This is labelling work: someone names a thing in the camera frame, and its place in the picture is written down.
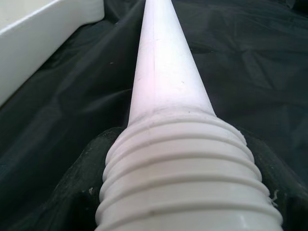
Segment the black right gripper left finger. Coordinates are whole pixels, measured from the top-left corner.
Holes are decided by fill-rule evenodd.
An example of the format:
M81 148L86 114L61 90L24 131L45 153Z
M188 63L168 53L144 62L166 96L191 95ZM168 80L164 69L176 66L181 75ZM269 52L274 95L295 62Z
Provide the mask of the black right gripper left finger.
M59 181L33 231L94 231L95 213L108 150L123 127L108 129L85 147Z

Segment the white plastic table leg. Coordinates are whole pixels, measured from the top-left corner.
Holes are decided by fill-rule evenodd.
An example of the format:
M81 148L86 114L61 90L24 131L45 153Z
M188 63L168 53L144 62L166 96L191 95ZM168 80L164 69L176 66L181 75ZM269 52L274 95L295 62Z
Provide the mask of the white plastic table leg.
M171 0L146 0L95 231L283 231L269 196L245 138L215 115Z

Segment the white plastic table top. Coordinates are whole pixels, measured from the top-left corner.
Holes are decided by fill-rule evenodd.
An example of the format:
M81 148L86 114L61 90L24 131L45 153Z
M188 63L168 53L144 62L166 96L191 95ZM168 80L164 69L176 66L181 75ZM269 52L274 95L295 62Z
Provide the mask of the white plastic table top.
M0 106L79 27L104 16L104 0L0 0Z

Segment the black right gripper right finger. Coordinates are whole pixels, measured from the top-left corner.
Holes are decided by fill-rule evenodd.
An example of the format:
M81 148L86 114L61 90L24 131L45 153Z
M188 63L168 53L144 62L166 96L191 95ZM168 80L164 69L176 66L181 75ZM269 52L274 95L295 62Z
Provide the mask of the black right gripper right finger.
M308 231L308 186L262 139L252 133L244 137L270 191L271 202L283 217L283 230Z

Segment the black table cloth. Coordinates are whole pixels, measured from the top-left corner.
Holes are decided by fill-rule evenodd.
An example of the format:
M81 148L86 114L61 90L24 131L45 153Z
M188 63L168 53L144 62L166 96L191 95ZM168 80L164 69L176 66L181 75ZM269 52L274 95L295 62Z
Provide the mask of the black table cloth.
M308 186L308 0L172 0L217 116ZM33 225L102 132L127 126L144 0L105 0L0 108L0 231Z

